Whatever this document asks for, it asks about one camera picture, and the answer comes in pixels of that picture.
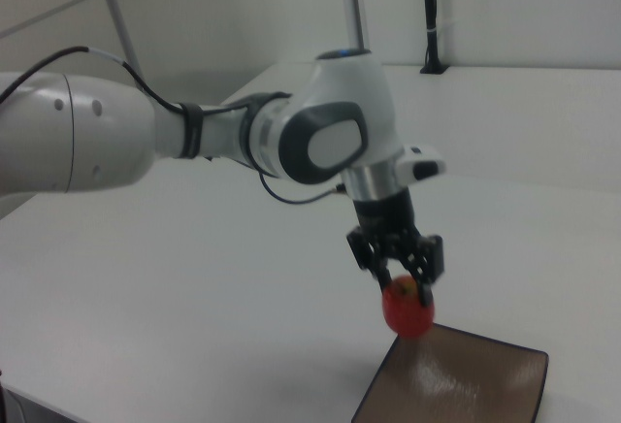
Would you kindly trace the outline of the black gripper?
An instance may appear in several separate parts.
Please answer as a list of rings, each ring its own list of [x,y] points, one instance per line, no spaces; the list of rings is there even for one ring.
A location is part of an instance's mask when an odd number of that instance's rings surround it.
[[[443,239],[419,235],[409,191],[380,200],[354,200],[353,206],[359,225],[346,239],[358,266],[371,274],[383,292],[392,282],[389,259],[399,261],[414,279],[420,305],[430,308],[432,286],[444,273]]]

